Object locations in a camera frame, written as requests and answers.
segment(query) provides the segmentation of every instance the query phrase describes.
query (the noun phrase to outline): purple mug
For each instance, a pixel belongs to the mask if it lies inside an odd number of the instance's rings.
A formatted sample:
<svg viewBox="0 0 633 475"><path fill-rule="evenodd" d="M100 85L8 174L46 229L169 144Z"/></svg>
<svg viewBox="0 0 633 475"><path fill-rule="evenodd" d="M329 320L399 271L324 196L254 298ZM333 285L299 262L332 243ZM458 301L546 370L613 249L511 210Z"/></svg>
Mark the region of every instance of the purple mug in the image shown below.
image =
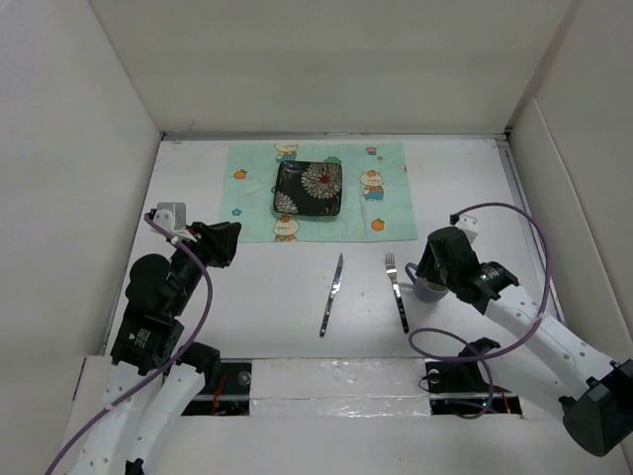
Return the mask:
<svg viewBox="0 0 633 475"><path fill-rule="evenodd" d="M405 272L407 273L408 278L413 284L413 290L415 291L415 295L422 302L426 302L428 304L434 304L435 302L439 302L446 295L448 295L448 289L444 290L431 290L424 283L423 279L417 278L415 276L415 272L417 272L417 265L410 262L405 266Z"/></svg>

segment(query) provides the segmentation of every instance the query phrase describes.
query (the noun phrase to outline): light green cloth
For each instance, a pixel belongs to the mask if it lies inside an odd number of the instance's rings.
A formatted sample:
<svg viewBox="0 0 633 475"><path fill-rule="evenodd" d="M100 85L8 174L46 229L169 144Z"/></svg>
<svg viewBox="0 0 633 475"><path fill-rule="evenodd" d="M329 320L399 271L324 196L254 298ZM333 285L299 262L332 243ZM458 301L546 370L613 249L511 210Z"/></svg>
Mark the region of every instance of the light green cloth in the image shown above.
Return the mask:
<svg viewBox="0 0 633 475"><path fill-rule="evenodd" d="M278 233L280 225L275 225L282 215L273 211L278 160L294 158L287 148L279 148L273 143L254 143L233 145L228 151L220 219L242 223L241 242L270 242L282 234L296 241L417 239L401 143L299 144L296 161L340 160L342 206L336 217L293 217L283 227L289 231ZM366 188L380 181L382 196L380 188Z"/></svg>

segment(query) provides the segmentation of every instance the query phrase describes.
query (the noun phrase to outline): placemat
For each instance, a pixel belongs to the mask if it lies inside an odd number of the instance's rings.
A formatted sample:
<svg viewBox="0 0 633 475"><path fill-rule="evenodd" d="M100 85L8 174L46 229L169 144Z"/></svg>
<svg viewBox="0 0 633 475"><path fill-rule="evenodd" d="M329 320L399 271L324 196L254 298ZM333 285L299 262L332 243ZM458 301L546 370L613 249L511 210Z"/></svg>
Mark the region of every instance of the placemat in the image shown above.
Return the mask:
<svg viewBox="0 0 633 475"><path fill-rule="evenodd" d="M276 193L282 161L340 163L338 216L295 216L292 198ZM328 167L323 166L323 173ZM340 176L312 173L310 190L335 186ZM288 210L277 213L277 208ZM228 151L221 221L240 221L240 242L384 241L417 239L401 143L249 143Z"/></svg>

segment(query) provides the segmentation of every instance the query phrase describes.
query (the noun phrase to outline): white flower design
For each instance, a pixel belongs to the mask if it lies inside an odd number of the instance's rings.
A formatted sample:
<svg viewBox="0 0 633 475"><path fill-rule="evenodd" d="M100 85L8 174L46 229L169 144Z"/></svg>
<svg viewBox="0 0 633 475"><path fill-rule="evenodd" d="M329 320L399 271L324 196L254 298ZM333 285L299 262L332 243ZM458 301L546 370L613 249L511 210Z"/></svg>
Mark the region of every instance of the white flower design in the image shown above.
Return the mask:
<svg viewBox="0 0 633 475"><path fill-rule="evenodd" d="M310 196L332 198L341 188L342 168L334 163L313 163L301 175L301 182Z"/></svg>
<svg viewBox="0 0 633 475"><path fill-rule="evenodd" d="M296 215L299 213L297 209L297 205L292 200L292 198L288 195L284 195L281 192L275 193L275 210L279 213L288 213L291 215Z"/></svg>

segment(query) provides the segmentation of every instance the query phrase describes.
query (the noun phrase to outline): knife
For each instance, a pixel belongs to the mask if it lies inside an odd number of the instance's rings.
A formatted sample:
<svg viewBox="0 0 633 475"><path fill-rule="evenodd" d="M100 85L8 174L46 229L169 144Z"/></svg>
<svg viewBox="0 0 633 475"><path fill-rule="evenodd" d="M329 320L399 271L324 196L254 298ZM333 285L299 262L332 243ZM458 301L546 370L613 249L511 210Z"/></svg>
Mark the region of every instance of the knife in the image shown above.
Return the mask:
<svg viewBox="0 0 633 475"><path fill-rule="evenodd" d="M323 338L325 331L327 330L327 322L329 322L329 314L332 311L332 302L334 302L334 296L340 289L340 274L343 271L343 253L338 256L338 263L336 264L336 271L334 272L334 280L329 288L329 296L327 297L327 304L325 305L325 313L323 314L323 322L320 324L320 332L318 335Z"/></svg>

